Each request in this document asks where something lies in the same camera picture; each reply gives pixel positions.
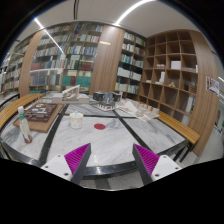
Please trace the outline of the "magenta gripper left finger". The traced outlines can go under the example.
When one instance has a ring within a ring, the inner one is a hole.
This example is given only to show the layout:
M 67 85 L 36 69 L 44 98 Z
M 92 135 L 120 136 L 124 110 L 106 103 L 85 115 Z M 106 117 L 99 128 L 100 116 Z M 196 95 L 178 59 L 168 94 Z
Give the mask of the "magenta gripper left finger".
M 57 154 L 42 169 L 77 185 L 80 184 L 91 155 L 91 144 L 85 144 L 66 155 Z

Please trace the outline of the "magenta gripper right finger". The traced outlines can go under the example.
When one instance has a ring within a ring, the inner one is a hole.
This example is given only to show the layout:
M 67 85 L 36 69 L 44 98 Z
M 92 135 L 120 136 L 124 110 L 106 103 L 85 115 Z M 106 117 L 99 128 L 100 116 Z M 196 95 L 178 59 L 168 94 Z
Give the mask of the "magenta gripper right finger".
M 169 156 L 159 156 L 137 144 L 133 145 L 132 154 L 144 185 L 181 170 Z

